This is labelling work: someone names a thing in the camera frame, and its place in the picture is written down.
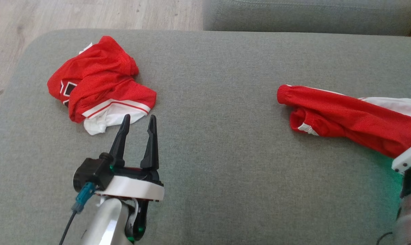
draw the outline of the gray fabric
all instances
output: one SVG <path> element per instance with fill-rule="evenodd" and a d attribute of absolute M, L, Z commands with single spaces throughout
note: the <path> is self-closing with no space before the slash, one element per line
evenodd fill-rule
<path fill-rule="evenodd" d="M 408 35 L 411 0 L 205 0 L 206 31 Z"/>
<path fill-rule="evenodd" d="M 86 157 L 118 127 L 90 136 L 46 82 L 102 35 L 137 61 L 156 90 L 160 177 L 140 244 L 373 245 L 392 229 L 400 176 L 345 138 L 292 132 L 281 84 L 349 96 L 411 98 L 411 38 L 341 34 L 66 30 L 36 39 L 0 105 L 0 244 L 56 244 Z M 125 160 L 139 166 L 148 119 L 132 125 Z M 65 244 L 79 244 L 90 200 Z"/>

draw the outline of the gray upholstered surface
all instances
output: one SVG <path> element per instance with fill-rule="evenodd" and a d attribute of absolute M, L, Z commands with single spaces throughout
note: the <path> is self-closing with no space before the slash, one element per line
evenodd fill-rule
<path fill-rule="evenodd" d="M 411 0 L 204 0 L 206 31 L 408 35 Z"/>
<path fill-rule="evenodd" d="M 400 177 L 390 160 L 344 138 L 294 133 L 281 84 L 350 96 L 411 97 L 411 38 L 341 34 L 69 30 L 35 40 L 0 105 L 0 244 L 58 243 L 72 176 L 108 151 L 118 127 L 90 136 L 46 82 L 70 57 L 113 36 L 158 93 L 165 200 L 140 244 L 373 245 L 392 229 Z M 138 166 L 148 118 L 125 159 Z M 91 200 L 66 244 L 79 244 Z"/>

